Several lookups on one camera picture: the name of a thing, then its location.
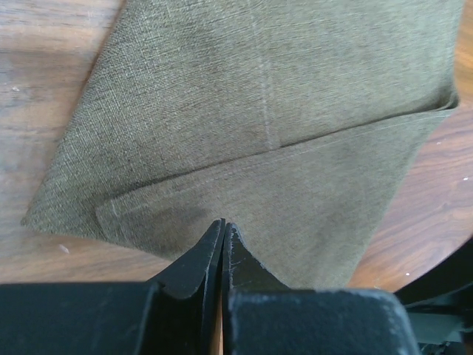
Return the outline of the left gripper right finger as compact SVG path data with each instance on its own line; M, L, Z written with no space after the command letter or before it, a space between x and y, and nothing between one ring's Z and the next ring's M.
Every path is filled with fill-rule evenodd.
M409 317L391 293L292 289L246 248L229 223L222 250L225 354L419 354Z

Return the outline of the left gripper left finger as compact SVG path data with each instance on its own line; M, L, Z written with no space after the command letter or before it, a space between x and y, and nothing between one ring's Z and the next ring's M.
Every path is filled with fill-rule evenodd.
M225 221L143 282L1 286L3 354L217 354Z

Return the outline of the brown cloth napkin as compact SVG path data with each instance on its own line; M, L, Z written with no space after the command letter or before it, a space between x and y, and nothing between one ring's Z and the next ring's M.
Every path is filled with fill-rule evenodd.
M461 1L128 1L24 218L173 260L213 220L347 284L458 104Z

